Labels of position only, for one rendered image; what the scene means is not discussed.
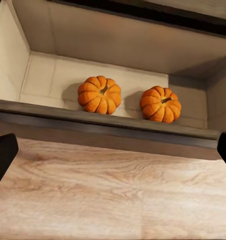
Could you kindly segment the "pumpkin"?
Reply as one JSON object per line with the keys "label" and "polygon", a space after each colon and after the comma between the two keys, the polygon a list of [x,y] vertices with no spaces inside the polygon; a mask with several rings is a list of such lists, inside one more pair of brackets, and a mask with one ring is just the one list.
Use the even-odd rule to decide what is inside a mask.
{"label": "pumpkin", "polygon": [[78,87],[84,111],[112,115],[121,104],[120,87],[110,78],[91,76]]}
{"label": "pumpkin", "polygon": [[178,96],[169,88],[159,85],[145,91],[139,104],[145,119],[162,123],[178,120],[182,109]]}

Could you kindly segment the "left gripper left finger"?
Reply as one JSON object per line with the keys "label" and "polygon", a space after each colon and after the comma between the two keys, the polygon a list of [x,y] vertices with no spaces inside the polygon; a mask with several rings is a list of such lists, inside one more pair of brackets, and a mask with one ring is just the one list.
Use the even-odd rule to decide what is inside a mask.
{"label": "left gripper left finger", "polygon": [[19,151],[14,133],[0,136],[0,181]]}

